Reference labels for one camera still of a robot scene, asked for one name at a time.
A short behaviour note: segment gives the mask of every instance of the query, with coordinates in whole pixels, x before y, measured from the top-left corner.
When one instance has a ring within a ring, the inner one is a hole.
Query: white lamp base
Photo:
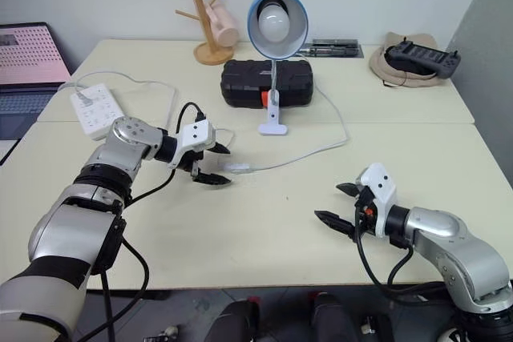
[[[274,91],[274,103],[272,91],[267,93],[267,123],[262,123],[258,127],[258,132],[262,135],[286,135],[287,126],[280,124],[280,93]]]

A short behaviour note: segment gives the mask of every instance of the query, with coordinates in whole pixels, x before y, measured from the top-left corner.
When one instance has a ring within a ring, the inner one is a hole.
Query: laptop screen
[[[46,23],[0,26],[0,88],[44,86],[70,77]]]

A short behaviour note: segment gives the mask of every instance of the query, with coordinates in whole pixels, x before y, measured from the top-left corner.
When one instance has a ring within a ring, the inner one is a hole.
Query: beige hat
[[[390,86],[405,86],[405,87],[429,87],[443,84],[443,79],[440,79],[436,74],[419,75],[413,72],[406,72],[403,70],[396,70],[385,59],[385,53],[388,47],[395,46],[404,40],[405,35],[397,35],[393,32],[386,34],[385,43],[379,47],[370,57],[370,69],[380,78],[383,79],[383,84],[389,83]],[[416,34],[406,36],[406,40],[410,40],[419,46],[426,46],[438,49],[436,41],[431,35]]]

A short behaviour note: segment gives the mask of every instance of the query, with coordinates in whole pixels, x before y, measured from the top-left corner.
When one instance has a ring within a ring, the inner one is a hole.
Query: power strip
[[[124,113],[103,83],[81,90],[80,94],[71,95],[71,104],[83,132],[93,140],[105,138],[112,123]]]

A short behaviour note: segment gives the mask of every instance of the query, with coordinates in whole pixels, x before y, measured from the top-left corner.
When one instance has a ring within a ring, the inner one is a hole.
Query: light bulb
[[[279,43],[289,34],[289,16],[280,6],[270,4],[260,13],[258,26],[264,38],[270,42]]]

